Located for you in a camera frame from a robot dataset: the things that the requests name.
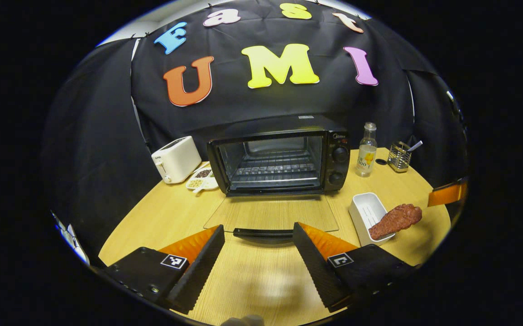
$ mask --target pink letter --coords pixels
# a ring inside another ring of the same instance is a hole
[[[376,86],[378,84],[378,80],[372,76],[372,71],[370,70],[368,62],[366,61],[365,51],[357,48],[351,48],[349,46],[344,46],[344,50],[350,53],[350,56],[356,65],[356,72],[358,73],[356,76],[356,81],[362,85]]]

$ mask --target oven door handle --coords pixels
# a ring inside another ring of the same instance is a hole
[[[293,230],[258,230],[236,227],[233,236],[252,243],[285,244],[293,242]]]

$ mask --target black cloth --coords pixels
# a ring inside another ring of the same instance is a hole
[[[102,265],[97,255],[108,235],[159,182],[150,153],[190,135],[208,160],[206,143],[235,122],[320,114],[346,127],[356,149],[365,122],[372,121],[379,147],[423,140],[412,166],[433,187],[463,176],[462,127],[448,87],[422,54],[375,19],[356,18],[364,30],[359,34],[332,15],[340,10],[307,2],[303,5],[312,18],[300,20],[284,17],[280,4],[239,1],[198,10],[141,37],[132,62],[137,40],[114,41],[95,48],[67,79],[44,130],[42,172],[50,208],[64,225],[73,226],[93,264]],[[227,8],[238,9],[241,19],[203,26],[207,15]],[[154,40],[180,21],[187,22],[187,40],[164,54]],[[309,46],[319,83],[274,80],[269,87],[249,89],[249,57],[241,50],[263,45],[281,56],[291,43]],[[377,86],[356,82],[346,46],[366,51]],[[195,105],[173,105],[164,73],[186,66],[183,86],[194,91],[199,84],[191,63],[205,56],[214,57],[210,94]]]
[[[448,87],[414,46],[375,19],[357,20],[365,31],[358,34],[332,15],[339,10],[308,2],[304,6],[312,18],[299,20],[284,17],[279,4],[274,0],[221,4],[173,21],[141,39],[133,60],[133,98],[151,151],[190,135],[202,159],[207,160],[206,143],[232,123],[321,114],[350,131],[354,149],[367,121],[377,125],[379,147],[389,148],[395,141],[413,145],[423,140],[424,145],[413,155],[412,166],[433,187],[465,175],[467,163],[461,153],[466,142],[461,138],[462,126],[452,115]],[[238,9],[241,19],[203,27],[207,15],[227,8]],[[187,23],[183,27],[187,40],[165,55],[164,47],[154,40],[180,21]],[[319,83],[296,85],[286,80],[280,85],[273,81],[269,87],[249,89],[249,58],[241,50],[263,45],[281,56],[291,43],[309,46],[307,55]],[[356,69],[345,46],[366,51],[379,81],[377,86],[355,81]],[[210,65],[210,94],[195,105],[173,105],[163,74],[186,66],[183,86],[193,91],[199,83],[191,63],[205,56],[215,58]]]
[[[94,49],[58,91],[43,133],[50,209],[73,226],[90,262],[100,266],[110,233],[160,180],[130,99],[134,43]]]

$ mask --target white toaster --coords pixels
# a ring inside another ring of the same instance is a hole
[[[173,140],[151,155],[164,183],[181,183],[201,164],[193,137]]]

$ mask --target letter f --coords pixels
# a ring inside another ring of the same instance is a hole
[[[184,21],[181,21],[177,25],[174,25],[172,29],[169,29],[168,31],[164,32],[163,35],[160,35],[158,39],[154,40],[154,43],[160,43],[162,46],[164,46],[164,54],[171,53],[187,40],[186,37],[177,38],[187,33],[184,29],[181,28],[185,27],[185,25],[187,25],[187,23],[185,23]]]

